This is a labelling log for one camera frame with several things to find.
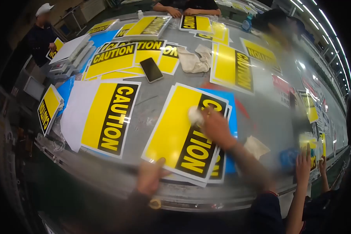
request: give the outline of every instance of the white cap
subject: white cap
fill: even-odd
[[[50,6],[49,3],[44,3],[41,7],[39,7],[38,11],[36,12],[35,16],[41,15],[43,13],[50,12],[53,6]]]

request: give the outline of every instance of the table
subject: table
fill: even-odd
[[[144,15],[159,15],[159,12],[145,12]],[[123,24],[138,20],[137,14],[123,15],[119,18],[121,22],[115,25],[116,29]],[[230,47],[243,52],[240,38],[244,38],[268,48],[267,43],[261,38],[240,30],[239,23],[223,18],[219,18],[219,22],[229,27],[230,38],[233,40]],[[177,24],[177,20],[173,20],[171,24]],[[190,52],[194,52],[199,44],[211,47],[210,41],[197,39],[191,33],[171,28],[177,27],[170,26],[160,39],[187,46]],[[282,78],[295,89],[304,90],[295,60],[318,76],[298,53],[295,52],[294,56],[284,52],[274,51],[274,53],[282,69]],[[291,113],[288,108],[268,97],[267,84],[272,82],[270,71],[258,66],[253,67],[252,72],[255,79],[255,96],[232,91],[240,103],[237,105],[238,139],[243,140],[250,135],[258,138],[271,150],[260,158],[260,162],[269,170],[278,171],[280,168],[278,153],[295,145]],[[141,162],[140,155],[160,115],[171,85],[179,82],[192,87],[208,87],[209,72],[186,74],[179,66],[174,76],[164,74],[163,80],[153,84],[149,84],[145,77],[128,80],[142,82],[142,86],[132,113],[121,160],[101,158],[100,155],[84,147],[79,150],[79,153],[71,151],[67,146],[65,150],[55,151],[52,147],[52,137],[56,140],[59,138],[52,133],[48,138],[38,135],[36,139],[36,145],[61,168],[94,188],[120,198],[126,198],[135,187],[135,171]],[[323,84],[320,84],[317,89],[326,97],[329,106],[328,115],[336,127],[337,149],[341,149],[336,158],[328,161],[330,166],[347,150],[346,120],[328,89]],[[332,153],[332,139],[329,136],[326,136],[326,144],[327,155],[329,155]],[[277,181],[277,191],[280,194],[291,192],[294,188],[292,176],[282,176]],[[248,208],[255,198],[255,193],[244,186],[236,174],[227,174],[223,185],[212,185],[206,188],[185,182],[162,180],[155,198],[162,201],[162,208],[165,209],[204,212]]]

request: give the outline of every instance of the white bottle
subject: white bottle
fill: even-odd
[[[138,19],[141,20],[143,18],[142,10],[138,10]]]

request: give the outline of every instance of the smartphone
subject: smartphone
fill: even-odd
[[[153,83],[163,78],[162,73],[157,64],[154,62],[153,58],[143,60],[139,64],[142,67],[149,83]]]

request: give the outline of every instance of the white rag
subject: white rag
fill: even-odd
[[[199,44],[195,52],[200,54],[201,58],[184,47],[177,47],[178,58],[182,69],[186,73],[207,72],[211,67],[211,53],[212,50]]]
[[[247,141],[244,143],[244,148],[247,149],[248,152],[252,153],[257,160],[259,160],[262,155],[270,152],[268,147],[253,136],[247,138]]]

